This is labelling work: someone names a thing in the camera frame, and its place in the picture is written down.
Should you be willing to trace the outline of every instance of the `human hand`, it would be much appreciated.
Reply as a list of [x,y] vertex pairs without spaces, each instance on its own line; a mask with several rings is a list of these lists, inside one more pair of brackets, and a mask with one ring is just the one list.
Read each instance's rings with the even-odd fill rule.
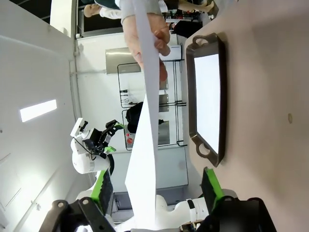
[[[157,14],[147,14],[150,28],[152,33],[158,38],[155,42],[155,47],[158,49],[159,53],[163,56],[167,56],[170,53],[168,47],[170,34],[169,28],[165,23],[164,18]],[[126,44],[129,47],[131,54],[133,55],[136,62],[143,69],[142,53],[140,48],[140,41],[136,29],[136,19],[135,16],[129,16],[123,21],[123,30],[125,35]],[[166,81],[168,73],[166,71],[164,63],[160,60],[160,81]]]

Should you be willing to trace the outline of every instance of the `dark metal tray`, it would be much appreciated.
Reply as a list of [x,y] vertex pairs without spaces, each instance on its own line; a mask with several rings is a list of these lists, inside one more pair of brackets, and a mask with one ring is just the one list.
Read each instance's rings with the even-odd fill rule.
[[[197,132],[197,93],[196,93],[196,71],[194,58],[219,54],[220,70],[220,121],[219,121],[219,149],[216,153],[212,147]],[[209,159],[217,167],[225,155],[226,120],[227,120],[227,72],[225,44],[213,33],[207,36],[195,36],[192,44],[186,49],[186,64],[188,78],[188,107],[189,107],[189,134],[196,144],[196,151],[199,156]],[[209,150],[208,154],[200,151],[204,145]]]

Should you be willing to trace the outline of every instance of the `white cabinet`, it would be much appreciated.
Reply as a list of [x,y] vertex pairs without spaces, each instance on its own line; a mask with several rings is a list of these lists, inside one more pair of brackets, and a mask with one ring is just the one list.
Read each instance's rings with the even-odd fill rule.
[[[125,179],[130,152],[116,153],[115,170],[112,174],[114,192],[126,192]],[[188,184],[185,150],[183,147],[158,150],[156,188],[169,188]]]

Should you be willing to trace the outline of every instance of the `person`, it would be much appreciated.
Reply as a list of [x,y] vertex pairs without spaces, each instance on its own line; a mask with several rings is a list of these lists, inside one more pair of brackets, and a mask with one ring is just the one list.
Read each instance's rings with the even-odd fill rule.
[[[152,33],[157,40],[154,45],[159,53],[167,56],[170,53],[168,43],[170,40],[169,28],[162,16],[159,0],[143,0],[145,5],[149,25]],[[102,7],[121,10],[121,23],[124,31],[126,44],[136,60],[136,62],[143,69],[142,53],[140,48],[140,41],[136,28],[136,18],[133,6],[133,0],[96,0],[96,3]],[[168,73],[164,63],[160,60],[160,81],[166,81]]]
[[[192,11],[197,10],[201,12],[209,12],[214,7],[214,2],[212,1],[210,5],[207,6],[207,2],[202,5],[195,5],[193,3],[187,2],[186,0],[159,0],[161,12],[167,12],[169,10],[180,9],[182,11]],[[120,9],[111,9],[104,7],[99,4],[97,0],[94,4],[88,4],[84,8],[85,17],[89,18],[94,15],[100,15],[101,17],[106,17],[110,19],[121,18]]]

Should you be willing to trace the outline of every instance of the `screw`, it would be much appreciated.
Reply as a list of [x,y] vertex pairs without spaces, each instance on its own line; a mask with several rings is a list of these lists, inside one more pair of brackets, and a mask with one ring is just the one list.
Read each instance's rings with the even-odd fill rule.
[[288,121],[289,121],[290,124],[292,124],[292,122],[293,122],[292,114],[288,114]]
[[41,210],[41,205],[37,204],[37,210],[40,211]]

